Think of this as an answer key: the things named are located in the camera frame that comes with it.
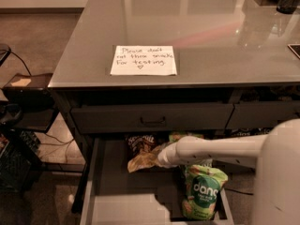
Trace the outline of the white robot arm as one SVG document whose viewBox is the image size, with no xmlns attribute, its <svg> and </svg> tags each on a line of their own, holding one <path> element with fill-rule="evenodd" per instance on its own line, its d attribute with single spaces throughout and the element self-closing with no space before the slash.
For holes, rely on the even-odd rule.
<svg viewBox="0 0 300 225">
<path fill-rule="evenodd" d="M 266 135 L 206 140 L 186 136 L 161 150 L 158 163 L 170 168 L 204 159 L 254 168 L 251 225 L 300 225 L 300 120 Z"/>
</svg>

